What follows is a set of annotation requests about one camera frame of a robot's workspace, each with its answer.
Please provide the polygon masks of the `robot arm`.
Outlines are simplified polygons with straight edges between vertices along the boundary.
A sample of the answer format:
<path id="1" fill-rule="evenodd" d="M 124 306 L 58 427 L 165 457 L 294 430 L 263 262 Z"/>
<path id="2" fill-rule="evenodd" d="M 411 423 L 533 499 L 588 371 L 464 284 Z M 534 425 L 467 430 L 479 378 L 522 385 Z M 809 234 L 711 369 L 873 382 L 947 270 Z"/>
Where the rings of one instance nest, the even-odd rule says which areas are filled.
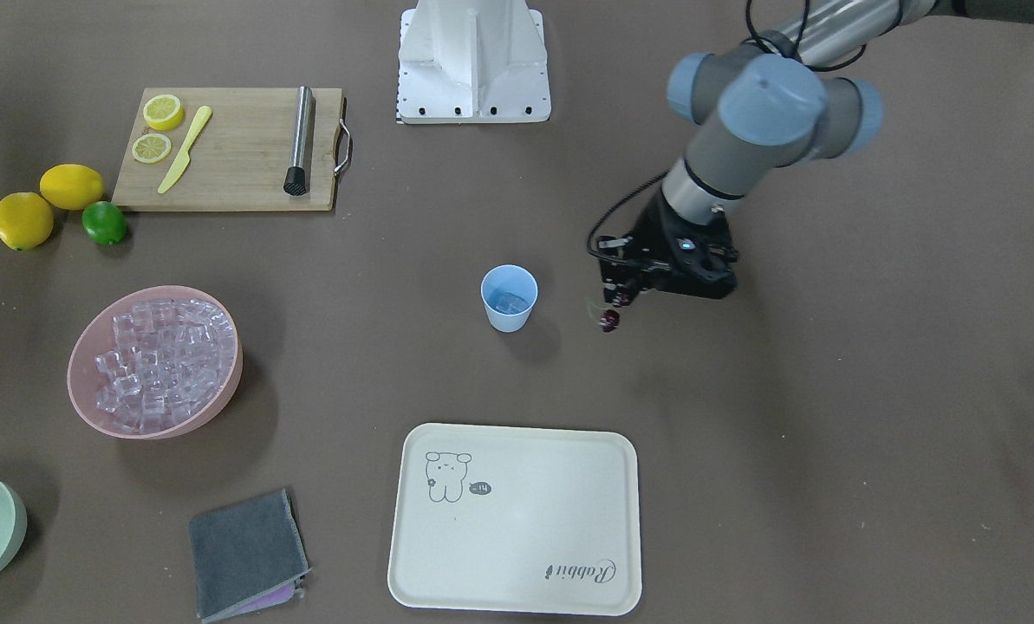
<path id="1" fill-rule="evenodd" d="M 771 30 L 727 53 L 692 53 L 667 83 L 667 102 L 698 127 L 676 162 L 641 185 L 651 198 L 624 236 L 589 231 L 603 317 L 643 292 L 722 299 L 738 285 L 728 217 L 767 173 L 865 147 L 881 130 L 880 92 L 838 76 L 866 43 L 915 23 L 933 1 L 805 1 Z"/>

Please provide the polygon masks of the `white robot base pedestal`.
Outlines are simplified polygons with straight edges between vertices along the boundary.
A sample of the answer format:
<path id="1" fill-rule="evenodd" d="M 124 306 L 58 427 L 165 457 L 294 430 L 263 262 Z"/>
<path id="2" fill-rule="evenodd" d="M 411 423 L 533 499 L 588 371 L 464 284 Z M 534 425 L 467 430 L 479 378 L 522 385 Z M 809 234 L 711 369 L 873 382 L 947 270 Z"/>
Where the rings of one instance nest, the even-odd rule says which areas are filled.
<path id="1" fill-rule="evenodd" d="M 551 117 L 544 20 L 524 1 L 419 1 L 400 16 L 398 61 L 401 124 Z"/>

